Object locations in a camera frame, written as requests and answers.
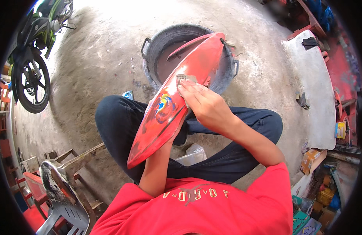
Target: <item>red t-shirt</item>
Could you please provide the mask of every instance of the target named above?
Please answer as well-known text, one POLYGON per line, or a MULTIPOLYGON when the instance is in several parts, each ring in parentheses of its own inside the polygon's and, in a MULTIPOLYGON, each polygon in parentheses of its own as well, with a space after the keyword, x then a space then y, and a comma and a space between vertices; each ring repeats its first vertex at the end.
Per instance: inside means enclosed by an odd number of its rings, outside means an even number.
POLYGON ((291 234, 293 208, 285 163, 271 166, 246 192, 197 178, 167 179, 154 198, 125 184, 97 221, 102 234, 291 234))

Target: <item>knee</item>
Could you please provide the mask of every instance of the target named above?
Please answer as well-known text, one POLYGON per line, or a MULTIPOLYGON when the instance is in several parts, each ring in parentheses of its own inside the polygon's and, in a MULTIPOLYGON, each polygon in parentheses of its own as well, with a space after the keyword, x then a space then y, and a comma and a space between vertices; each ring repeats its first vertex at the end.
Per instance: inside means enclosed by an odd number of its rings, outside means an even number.
POLYGON ((266 125, 266 129, 268 130, 266 135, 268 139, 276 144, 283 132, 283 121, 278 113, 272 110, 266 111, 267 115, 263 120, 264 125, 266 125))
POLYGON ((110 121, 112 118, 119 118, 119 115, 126 109, 125 97, 106 96, 100 101, 95 112, 95 122, 99 124, 110 121))

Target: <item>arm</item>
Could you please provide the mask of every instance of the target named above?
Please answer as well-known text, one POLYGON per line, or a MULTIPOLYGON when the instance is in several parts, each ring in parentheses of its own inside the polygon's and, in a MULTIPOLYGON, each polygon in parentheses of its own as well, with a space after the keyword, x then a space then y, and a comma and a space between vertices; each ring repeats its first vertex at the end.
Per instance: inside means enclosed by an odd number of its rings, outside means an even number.
POLYGON ((206 128, 240 144, 266 167, 285 161, 280 149, 235 116, 220 95, 189 80, 182 80, 178 90, 206 128))
POLYGON ((180 125, 172 138, 146 159, 145 170, 139 181, 139 187, 153 197, 157 197, 164 193, 170 149, 172 148, 173 140, 178 135, 183 122, 184 118, 180 122, 180 125))

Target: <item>motorcycle front wheel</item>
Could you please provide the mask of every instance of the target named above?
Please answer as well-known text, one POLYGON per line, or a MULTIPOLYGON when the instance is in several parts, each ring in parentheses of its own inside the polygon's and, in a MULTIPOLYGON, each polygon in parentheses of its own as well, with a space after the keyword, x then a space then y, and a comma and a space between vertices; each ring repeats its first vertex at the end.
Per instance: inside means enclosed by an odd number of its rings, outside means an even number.
POLYGON ((26 60, 21 65, 14 65, 16 74, 15 86, 22 106, 27 111, 37 114, 43 111, 48 104, 51 82, 44 60, 36 53, 33 53, 33 57, 35 66, 40 71, 41 78, 38 79, 33 63, 30 60, 26 60))

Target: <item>concrete floor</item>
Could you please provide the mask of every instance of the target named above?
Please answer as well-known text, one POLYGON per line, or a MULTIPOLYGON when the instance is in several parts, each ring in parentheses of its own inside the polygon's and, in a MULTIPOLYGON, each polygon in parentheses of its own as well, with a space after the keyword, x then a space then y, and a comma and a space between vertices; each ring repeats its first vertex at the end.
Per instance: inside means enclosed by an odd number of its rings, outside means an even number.
MULTIPOLYGON (((27 112, 20 103, 14 108, 16 148, 28 159, 70 148, 80 154, 101 143, 94 114, 104 96, 132 90, 136 101, 147 103, 153 97, 141 65, 143 40, 173 24, 195 23, 225 33, 236 46, 239 74, 222 94, 228 105, 267 108, 281 115, 284 129, 277 145, 294 185, 303 176, 300 149, 307 113, 294 100, 300 85, 281 45, 291 32, 265 20, 261 8, 255 0, 75 1, 69 22, 77 29, 57 35, 46 61, 52 92, 48 106, 39 114, 27 112)), ((210 157, 230 140, 195 134, 185 148, 174 149, 172 157, 182 156, 191 143, 202 145, 210 157)), ((234 186, 246 189, 264 169, 258 166, 234 186)), ((107 204, 130 182, 106 150, 80 175, 87 198, 107 204)))

